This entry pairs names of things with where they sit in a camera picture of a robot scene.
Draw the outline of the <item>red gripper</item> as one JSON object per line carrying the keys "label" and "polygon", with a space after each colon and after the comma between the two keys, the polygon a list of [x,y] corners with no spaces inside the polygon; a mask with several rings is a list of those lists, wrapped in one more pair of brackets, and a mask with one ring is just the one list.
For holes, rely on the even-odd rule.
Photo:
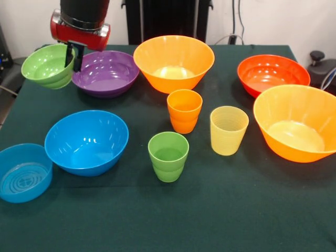
{"label": "red gripper", "polygon": [[[98,30],[75,28],[65,23],[61,19],[61,11],[55,9],[50,20],[50,31],[54,40],[67,44],[65,67],[73,67],[74,72],[81,72],[82,59],[85,50],[84,46],[90,50],[105,50],[111,28],[109,24],[103,24]],[[74,46],[73,43],[81,44],[83,46]]]}

